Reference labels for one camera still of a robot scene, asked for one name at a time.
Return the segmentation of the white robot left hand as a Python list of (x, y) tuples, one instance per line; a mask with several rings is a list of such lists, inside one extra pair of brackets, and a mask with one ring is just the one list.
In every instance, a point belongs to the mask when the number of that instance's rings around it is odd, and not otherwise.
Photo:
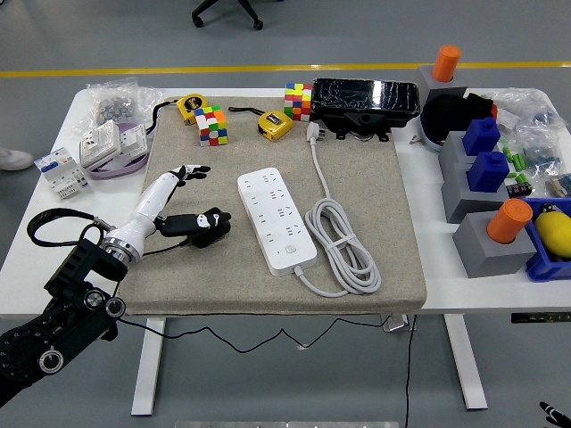
[(206, 178), (210, 170), (204, 165), (184, 165), (162, 174), (145, 189), (128, 222), (103, 239), (103, 249), (128, 265), (145, 255), (145, 239), (155, 232), (182, 236), (178, 246), (204, 248), (219, 240), (231, 229), (231, 215), (217, 207), (200, 214), (166, 217), (161, 213), (178, 187), (193, 178)]

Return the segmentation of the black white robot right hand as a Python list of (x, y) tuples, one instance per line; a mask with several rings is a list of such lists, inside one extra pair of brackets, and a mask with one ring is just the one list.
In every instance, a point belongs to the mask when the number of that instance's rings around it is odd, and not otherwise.
[(541, 401), (540, 408), (546, 413), (546, 421), (559, 428), (570, 428), (571, 420), (568, 416), (558, 411), (552, 405)]

